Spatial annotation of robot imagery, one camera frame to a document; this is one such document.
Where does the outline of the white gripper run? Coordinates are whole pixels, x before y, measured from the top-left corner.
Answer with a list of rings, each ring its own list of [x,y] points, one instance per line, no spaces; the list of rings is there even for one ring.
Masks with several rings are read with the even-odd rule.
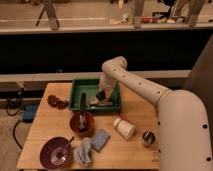
[[[116,81],[107,75],[103,74],[99,81],[100,92],[96,94],[96,98],[99,102],[103,102],[106,96],[110,96],[113,92]]]

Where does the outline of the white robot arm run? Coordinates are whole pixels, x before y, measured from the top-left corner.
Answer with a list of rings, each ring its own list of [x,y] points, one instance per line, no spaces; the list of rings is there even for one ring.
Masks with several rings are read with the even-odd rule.
[[[100,88],[119,81],[155,107],[158,117],[159,171],[213,171],[213,153],[206,107],[187,90],[171,90],[126,70],[118,56],[102,63]]]

